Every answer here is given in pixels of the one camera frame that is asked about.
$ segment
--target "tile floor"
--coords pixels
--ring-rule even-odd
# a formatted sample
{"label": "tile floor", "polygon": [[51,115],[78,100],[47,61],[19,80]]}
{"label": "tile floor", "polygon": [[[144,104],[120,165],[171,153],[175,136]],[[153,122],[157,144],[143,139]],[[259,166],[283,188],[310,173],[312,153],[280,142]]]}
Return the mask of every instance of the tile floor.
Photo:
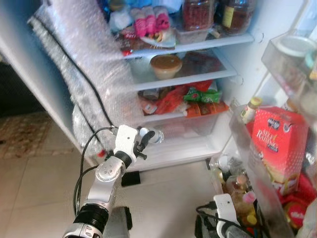
{"label": "tile floor", "polygon": [[[53,125],[47,149],[72,151]],[[0,238],[59,238],[73,222],[71,197],[80,154],[0,160]],[[87,195],[94,174],[84,179]],[[140,185],[118,190],[116,204],[130,208],[131,238],[193,238],[195,207],[215,191],[204,162],[141,173]]]}

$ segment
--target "red box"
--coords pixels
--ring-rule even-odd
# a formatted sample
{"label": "red box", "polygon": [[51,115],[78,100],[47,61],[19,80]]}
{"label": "red box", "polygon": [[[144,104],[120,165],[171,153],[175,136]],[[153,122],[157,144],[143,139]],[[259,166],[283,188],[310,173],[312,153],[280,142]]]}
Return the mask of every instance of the red box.
{"label": "red box", "polygon": [[282,195],[297,190],[307,133],[308,125],[300,114],[278,107],[256,111],[252,139]]}

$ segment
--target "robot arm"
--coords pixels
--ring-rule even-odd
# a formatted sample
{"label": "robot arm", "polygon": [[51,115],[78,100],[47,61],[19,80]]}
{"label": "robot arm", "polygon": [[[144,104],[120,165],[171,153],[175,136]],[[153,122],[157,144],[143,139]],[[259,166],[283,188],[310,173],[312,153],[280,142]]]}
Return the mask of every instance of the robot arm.
{"label": "robot arm", "polygon": [[126,169],[136,162],[136,157],[146,158],[141,152],[154,136],[150,132],[150,136],[144,136],[145,139],[139,145],[138,142],[135,143],[138,135],[136,129],[126,125],[119,127],[114,156],[97,167],[88,198],[63,238],[102,238],[114,205],[116,189],[121,184]]}

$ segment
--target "refrigerator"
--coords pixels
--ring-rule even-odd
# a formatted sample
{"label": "refrigerator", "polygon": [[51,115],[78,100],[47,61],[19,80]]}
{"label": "refrigerator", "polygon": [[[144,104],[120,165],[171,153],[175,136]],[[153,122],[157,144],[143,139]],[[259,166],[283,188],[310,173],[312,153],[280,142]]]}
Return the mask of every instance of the refrigerator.
{"label": "refrigerator", "polygon": [[[0,52],[67,137],[81,150],[73,132],[74,105],[67,85],[27,24],[27,20],[40,5],[40,0],[0,0]],[[208,49],[223,65],[220,71],[161,81],[134,75],[135,91],[137,93],[139,90],[212,78],[221,87],[223,100],[231,108],[219,115],[192,119],[185,118],[182,114],[146,117],[143,126],[161,129],[164,141],[146,148],[144,153],[148,155],[147,160],[139,159],[128,171],[144,171],[201,161],[219,154],[240,156],[251,184],[257,184],[254,186],[255,193],[271,237],[293,237],[264,166],[261,163],[256,166],[250,163],[259,160],[250,149],[251,138],[238,117],[242,106],[254,95],[262,97],[263,104],[279,107],[287,100],[285,85],[274,78],[262,58],[268,45],[272,44],[271,40],[287,32],[300,32],[305,37],[316,40],[316,9],[316,0],[258,0],[252,23],[247,33],[241,36],[178,45],[172,51],[143,51],[126,56],[124,60],[133,60],[136,57],[149,58],[159,54]],[[314,120],[310,120],[310,125],[314,125]],[[215,182],[214,186],[218,186],[221,192],[219,184]]]}

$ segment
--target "floor mat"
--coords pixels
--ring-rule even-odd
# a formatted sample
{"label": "floor mat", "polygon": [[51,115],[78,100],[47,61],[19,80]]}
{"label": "floor mat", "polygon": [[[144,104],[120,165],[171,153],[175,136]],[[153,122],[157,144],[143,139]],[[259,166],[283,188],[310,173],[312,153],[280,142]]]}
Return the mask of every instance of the floor mat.
{"label": "floor mat", "polygon": [[40,155],[51,124],[47,113],[0,119],[0,159]]}

